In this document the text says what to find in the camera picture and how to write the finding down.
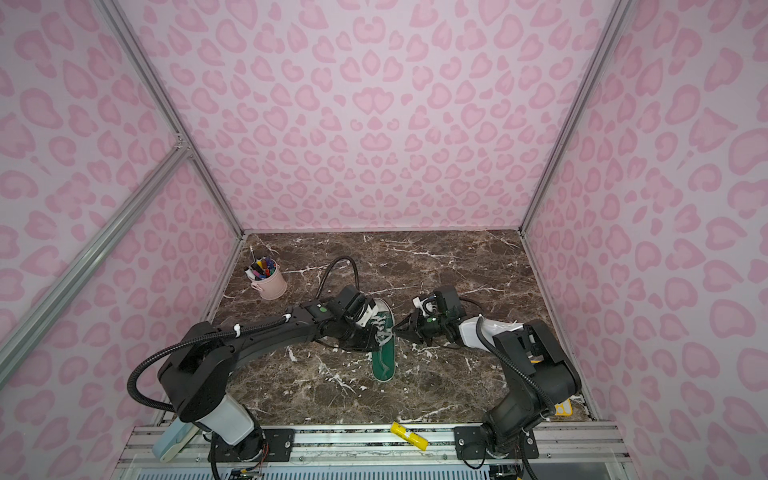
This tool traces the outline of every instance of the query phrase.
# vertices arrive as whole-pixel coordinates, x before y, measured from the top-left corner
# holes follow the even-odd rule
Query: yellow object
[[[558,403],[555,407],[555,415],[558,417],[569,417],[574,414],[573,405],[571,405],[571,399]]]
[[[398,422],[392,422],[392,427],[389,428],[389,431],[421,451],[425,451],[427,449],[427,445],[429,445],[429,442],[427,442],[425,438],[416,435],[414,432],[406,429]]]

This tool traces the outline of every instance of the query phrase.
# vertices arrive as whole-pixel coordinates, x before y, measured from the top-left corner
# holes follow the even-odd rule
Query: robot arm
[[[549,412],[547,400],[555,404],[569,399],[581,391],[581,379],[541,320],[521,324],[496,322],[482,314],[469,316],[462,300],[474,303],[461,298],[450,285],[415,298],[416,308],[395,327],[395,334],[427,344],[437,336],[445,336],[450,342],[486,351],[485,343],[493,344],[494,355],[502,361],[509,392],[483,416],[481,435],[485,446],[495,455],[514,450],[523,433],[525,445],[530,447],[534,444],[531,429],[545,419],[543,415],[554,413]],[[529,458],[538,456],[535,449],[529,449],[528,454]]]
[[[168,356],[157,378],[182,422],[217,433],[217,449],[228,457],[252,460],[263,451],[264,435],[256,418],[226,393],[229,375],[266,353],[324,336],[336,338],[345,350],[376,351],[376,328],[368,325],[376,311],[371,299],[347,286],[333,298],[289,307],[283,316],[260,322],[263,329],[252,327],[259,331],[245,330],[242,336],[213,338],[221,330],[207,322],[198,323],[182,339],[181,344],[189,345]],[[134,390],[129,384],[128,391]]]
[[[548,413],[543,396],[550,403],[563,402],[580,390],[581,380],[543,322],[522,325],[469,316],[461,301],[453,286],[442,286],[414,299],[413,313],[393,330],[414,343],[430,344],[444,335],[451,342],[472,348],[487,350],[490,342],[495,344],[490,349],[502,359],[509,393],[484,415],[480,427],[482,451],[487,448],[495,454],[509,453],[518,444],[521,432],[532,435],[530,429],[541,422],[541,414]],[[231,461],[262,458],[264,434],[256,418],[226,393],[229,375],[268,352],[324,336],[337,339],[344,350],[376,351],[376,328],[368,323],[375,314],[373,300],[354,286],[347,286],[333,298],[310,300],[290,307],[283,316],[268,317],[245,329],[243,335],[198,323],[180,343],[142,362],[128,380],[128,392],[140,403],[173,409],[182,422],[215,432],[213,445],[226,452]],[[478,337],[481,331],[483,339]],[[141,372],[169,353],[157,377],[171,405],[147,399],[136,389]],[[541,361],[531,364],[532,357]]]

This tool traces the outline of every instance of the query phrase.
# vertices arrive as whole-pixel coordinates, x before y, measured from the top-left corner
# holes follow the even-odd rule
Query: light blue object
[[[192,423],[184,423],[175,419],[171,423],[160,440],[152,446],[152,453],[161,462],[169,462],[200,430]]]

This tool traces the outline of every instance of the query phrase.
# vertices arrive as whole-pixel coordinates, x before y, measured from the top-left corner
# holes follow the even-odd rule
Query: green sneaker
[[[373,376],[380,382],[388,382],[395,376],[395,335],[392,333],[392,326],[395,324],[395,318],[392,315],[392,309],[384,300],[377,298],[376,305],[379,308],[370,322],[379,329],[376,334],[376,340],[379,341],[379,351],[372,355]]]

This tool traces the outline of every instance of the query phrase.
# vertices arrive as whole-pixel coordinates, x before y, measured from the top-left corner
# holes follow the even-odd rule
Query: pink leopard print wall
[[[517,227],[613,0],[126,0],[246,228]]]
[[[125,392],[128,374],[200,321],[233,242],[182,165],[0,392],[0,477],[108,478],[154,414]],[[154,398],[158,366],[139,380]]]
[[[768,476],[768,3],[642,0],[531,234],[643,478]]]
[[[0,343],[174,141],[88,0],[0,5]]]

